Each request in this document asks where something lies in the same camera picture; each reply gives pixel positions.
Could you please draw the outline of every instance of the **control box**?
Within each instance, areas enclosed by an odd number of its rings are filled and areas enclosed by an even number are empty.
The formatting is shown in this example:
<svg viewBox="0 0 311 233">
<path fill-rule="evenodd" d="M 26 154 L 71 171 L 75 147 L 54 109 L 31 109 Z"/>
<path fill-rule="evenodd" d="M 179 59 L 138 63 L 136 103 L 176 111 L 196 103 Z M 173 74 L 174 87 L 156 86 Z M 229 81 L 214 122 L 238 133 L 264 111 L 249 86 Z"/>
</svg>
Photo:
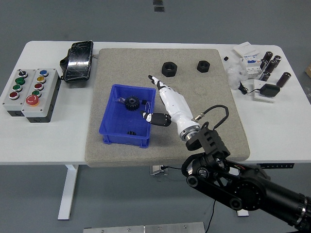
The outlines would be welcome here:
<svg viewBox="0 0 311 233">
<path fill-rule="evenodd" d="M 31 123 L 50 122 L 60 83 L 56 69 L 36 71 L 22 107 L 22 113 Z"/>
<path fill-rule="evenodd" d="M 2 104 L 11 116 L 50 122 L 60 84 L 56 69 L 18 70 Z"/>
<path fill-rule="evenodd" d="M 5 95 L 2 103 L 6 111 L 13 117 L 23 117 L 22 107 L 28 96 L 31 83 L 34 79 L 35 69 L 18 70 L 10 85 L 10 90 Z"/>
</svg>

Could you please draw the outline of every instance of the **table leg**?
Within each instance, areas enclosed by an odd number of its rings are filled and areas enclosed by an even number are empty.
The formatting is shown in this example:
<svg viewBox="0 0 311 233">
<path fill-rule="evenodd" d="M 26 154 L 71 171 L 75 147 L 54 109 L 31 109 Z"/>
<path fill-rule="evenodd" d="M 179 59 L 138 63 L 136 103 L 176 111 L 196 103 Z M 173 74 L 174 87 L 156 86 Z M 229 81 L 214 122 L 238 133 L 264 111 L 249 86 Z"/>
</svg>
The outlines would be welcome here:
<svg viewBox="0 0 311 233">
<path fill-rule="evenodd" d="M 63 197 L 60 203 L 58 220 L 69 220 L 73 192 L 76 184 L 79 165 L 66 165 L 66 167 L 68 168 L 68 170 L 63 191 Z"/>
</svg>

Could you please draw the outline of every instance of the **blue plastic bin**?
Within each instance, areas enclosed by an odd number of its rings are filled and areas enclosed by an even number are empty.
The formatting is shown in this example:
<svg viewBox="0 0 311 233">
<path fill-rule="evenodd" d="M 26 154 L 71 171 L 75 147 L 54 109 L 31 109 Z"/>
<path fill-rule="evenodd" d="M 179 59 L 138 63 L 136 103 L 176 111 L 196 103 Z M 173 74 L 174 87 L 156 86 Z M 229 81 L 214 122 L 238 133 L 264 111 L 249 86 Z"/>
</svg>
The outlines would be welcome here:
<svg viewBox="0 0 311 233">
<path fill-rule="evenodd" d="M 140 107 L 135 111 L 129 111 L 124 103 L 117 102 L 118 98 L 126 99 L 129 96 L 136 96 L 139 99 Z M 104 136 L 103 142 L 105 144 L 121 143 L 147 148 L 151 125 L 140 114 L 140 111 L 145 111 L 146 108 L 146 105 L 142 104 L 141 101 L 146 100 L 150 103 L 149 112 L 152 113 L 155 97 L 156 90 L 154 88 L 114 84 L 99 128 L 99 133 Z M 129 135 L 128 132 L 130 131 L 135 132 L 136 135 Z"/>
</svg>

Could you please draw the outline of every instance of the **blue button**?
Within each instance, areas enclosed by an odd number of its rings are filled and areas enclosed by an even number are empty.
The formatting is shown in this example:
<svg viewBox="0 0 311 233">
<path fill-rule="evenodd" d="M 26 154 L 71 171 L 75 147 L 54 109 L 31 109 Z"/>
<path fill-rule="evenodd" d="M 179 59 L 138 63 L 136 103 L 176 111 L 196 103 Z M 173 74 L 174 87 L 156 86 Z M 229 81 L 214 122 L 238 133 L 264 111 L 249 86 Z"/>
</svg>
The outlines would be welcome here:
<svg viewBox="0 0 311 233">
<path fill-rule="evenodd" d="M 44 70 L 40 71 L 40 75 L 43 77 L 47 77 L 49 75 L 49 73 L 44 69 Z"/>
</svg>

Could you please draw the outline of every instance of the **robotic arm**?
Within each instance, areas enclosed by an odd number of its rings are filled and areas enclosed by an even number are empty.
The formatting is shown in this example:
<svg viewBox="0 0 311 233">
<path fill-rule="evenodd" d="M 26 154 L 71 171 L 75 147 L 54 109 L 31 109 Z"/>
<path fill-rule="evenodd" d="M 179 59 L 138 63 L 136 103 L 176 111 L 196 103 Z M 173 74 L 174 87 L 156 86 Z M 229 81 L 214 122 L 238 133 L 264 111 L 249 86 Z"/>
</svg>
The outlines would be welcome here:
<svg viewBox="0 0 311 233">
<path fill-rule="evenodd" d="M 208 129 L 208 122 L 202 127 L 197 123 L 207 111 L 224 106 L 209 108 L 194 119 L 182 95 L 156 77 L 149 78 L 157 85 L 169 114 L 141 112 L 142 116 L 151 124 L 155 122 L 162 126 L 170 125 L 172 120 L 177 124 L 178 135 L 186 141 L 188 150 L 201 147 L 204 150 L 203 153 L 191 155 L 182 165 L 182 173 L 187 177 L 190 187 L 233 210 L 262 209 L 300 232 L 311 233 L 310 197 L 271 182 L 270 177 L 259 166 L 246 166 L 226 160 L 230 152 L 218 133 L 214 129 Z M 238 169 L 239 175 L 230 174 L 230 168 Z"/>
</svg>

